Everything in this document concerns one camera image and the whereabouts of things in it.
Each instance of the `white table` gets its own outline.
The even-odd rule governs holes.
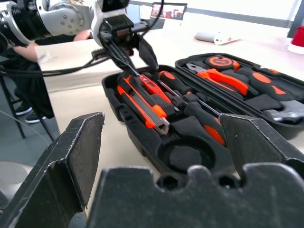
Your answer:
[[[261,37],[237,41],[223,46],[197,41],[193,34],[180,31],[154,30],[146,39],[153,46],[159,64],[174,66],[176,60],[202,53],[228,53],[281,71],[304,80],[304,56],[287,51],[286,38]],[[91,59],[91,51],[99,48],[93,40],[37,47],[42,70],[78,67]],[[145,64],[138,54],[132,57],[136,67]],[[101,80],[121,71],[111,61],[70,75],[45,78],[49,98],[53,106],[60,132],[71,119],[80,115],[104,112],[105,125],[102,133],[101,152],[96,180],[100,170],[116,166],[148,166],[156,175],[156,169],[141,156],[128,137],[126,127],[119,122],[110,108]],[[296,148],[304,152],[304,132],[290,140]]]

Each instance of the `person's arm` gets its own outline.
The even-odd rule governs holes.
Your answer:
[[[82,32],[79,32],[75,37],[73,41],[80,41],[80,40],[86,40],[89,39],[91,35],[90,30],[85,30]]]
[[[29,61],[37,62],[37,54],[35,51],[35,46],[38,46],[36,43],[31,43],[27,47],[14,47],[14,51],[26,58]]]

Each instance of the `person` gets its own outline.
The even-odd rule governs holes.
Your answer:
[[[7,50],[4,55],[11,62],[4,65],[6,69],[18,69],[26,71],[40,71],[37,63],[37,55],[35,47],[38,45],[51,45],[58,43],[66,43],[71,41],[85,40],[90,37],[90,31],[82,31],[76,36],[61,35],[58,37],[50,37],[31,43],[27,47],[14,47]],[[15,95],[21,99],[21,105],[16,109],[16,115],[24,115],[32,111],[32,107],[27,102],[35,104],[38,113],[32,111],[27,116],[25,122],[33,124],[39,122],[40,115],[43,119],[52,118],[54,116],[52,106],[48,97],[47,89],[42,77],[14,76],[12,80],[16,84]]]

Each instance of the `cable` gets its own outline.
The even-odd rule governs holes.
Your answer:
[[[24,70],[13,70],[13,69],[0,69],[0,75],[2,76],[29,76],[29,77],[51,77],[51,76],[59,76],[64,74],[70,74],[85,68],[89,68],[95,66],[97,64],[103,63],[107,61],[109,58],[103,58],[95,63],[90,62],[86,63],[80,67],[68,68],[68,69],[61,69],[61,70],[51,70],[51,71],[24,71]]]
[[[20,120],[16,119],[14,116],[11,116],[10,114],[7,114],[6,112],[0,110],[0,113],[3,113],[4,115],[8,116],[9,118],[12,118],[13,120],[19,122],[20,124],[22,124],[23,126],[28,127],[29,129],[31,129],[33,132],[35,132],[38,136],[40,136],[40,138],[43,139],[43,141],[46,142],[46,145],[49,146],[47,140],[41,135],[39,134],[34,128],[31,128],[30,126],[27,126],[25,123],[21,122]]]
[[[152,27],[156,24],[156,22],[158,21],[158,19],[159,19],[160,16],[161,16],[161,13],[162,13],[164,4],[165,4],[165,0],[161,0],[160,11],[158,12],[158,14],[157,14],[157,16],[156,16],[155,21],[147,28],[146,31],[143,32],[142,36],[146,35],[146,34],[152,29]]]

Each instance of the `screwdriver shaft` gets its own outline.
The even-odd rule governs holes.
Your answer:
[[[162,85],[163,87],[165,87],[172,95],[174,95],[174,96],[179,96],[173,89],[171,89],[169,86],[167,86],[165,83],[163,83],[161,80],[157,80],[157,82],[160,84],[160,85]],[[216,116],[219,116],[220,115],[220,113],[217,111],[217,110],[215,110],[214,108],[212,108],[211,106],[209,106],[208,104],[206,104],[205,102],[203,102],[203,101],[201,101],[201,100],[198,100],[198,102],[202,105],[202,106],[204,106],[204,107],[206,107],[206,108],[208,108],[211,112],[213,112]]]

